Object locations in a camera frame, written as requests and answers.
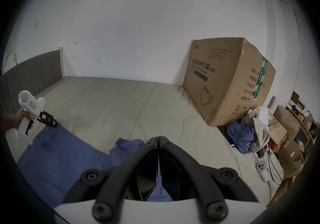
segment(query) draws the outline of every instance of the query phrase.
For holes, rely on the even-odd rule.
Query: trigger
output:
[[[30,120],[30,122],[28,124],[28,127],[26,129],[26,135],[28,135],[28,131],[29,131],[29,129],[31,129],[31,125],[32,125],[32,120]]]

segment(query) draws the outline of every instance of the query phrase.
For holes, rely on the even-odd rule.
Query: handheld gun device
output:
[[[52,115],[43,110],[45,99],[39,97],[38,100],[27,90],[21,91],[18,96],[19,104],[24,107],[24,110],[30,114],[32,119],[37,118],[39,122],[47,126],[57,126],[57,121]],[[15,130],[17,138],[23,142],[32,145],[32,138],[28,136],[28,131],[31,128],[32,121],[23,118],[19,124],[18,129]]]

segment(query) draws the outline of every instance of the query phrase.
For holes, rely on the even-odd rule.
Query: red label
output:
[[[30,104],[29,104],[34,110],[36,109],[36,106],[33,104],[33,102],[30,101]]]

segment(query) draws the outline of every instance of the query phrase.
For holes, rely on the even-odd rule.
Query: wire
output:
[[[272,180],[276,183],[276,181],[274,180],[274,178],[273,178],[273,176],[272,176],[272,172],[271,172],[271,168],[270,168],[270,159],[271,159],[271,157],[270,157],[270,147],[269,147],[269,145],[268,145],[269,172],[270,172],[270,174],[271,174],[271,178],[272,178]],[[276,168],[275,168],[275,166],[273,165],[272,160],[271,160],[271,163],[272,163],[273,168],[274,168],[274,169],[275,169],[275,171],[277,172],[277,174],[278,174],[278,176],[279,176],[279,178],[280,178],[280,180],[281,180],[281,183],[282,183],[282,182],[283,182],[283,180],[282,180],[282,178],[281,178],[280,174],[278,173],[277,169],[276,169]]]
[[[292,6],[289,2],[286,2],[286,1],[284,1],[284,0],[279,0],[279,1],[281,1],[281,2],[283,2],[283,3],[287,3],[287,4],[289,4],[289,5],[290,5],[290,7],[292,8],[292,11],[293,11],[293,13],[294,13],[294,16],[295,16],[295,18],[296,18],[296,23],[297,23],[297,27],[298,27],[298,38],[299,38],[299,60],[298,60],[298,70],[297,70],[296,80],[295,80],[295,82],[294,82],[293,90],[292,90],[292,93],[291,93],[291,94],[293,94],[293,92],[294,92],[294,88],[295,88],[295,86],[296,86],[297,78],[298,78],[299,65],[300,65],[300,53],[301,53],[301,47],[300,47],[300,26],[299,26],[298,19],[297,19],[297,15],[296,15],[296,12],[294,11],[293,6]]]

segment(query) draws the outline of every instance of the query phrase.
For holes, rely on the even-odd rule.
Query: plaid shirt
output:
[[[257,140],[250,144],[250,150],[257,152],[261,150],[270,139],[269,127],[262,124],[252,110],[249,110],[247,115],[245,115],[241,120],[241,125],[254,126],[254,131],[256,132]]]

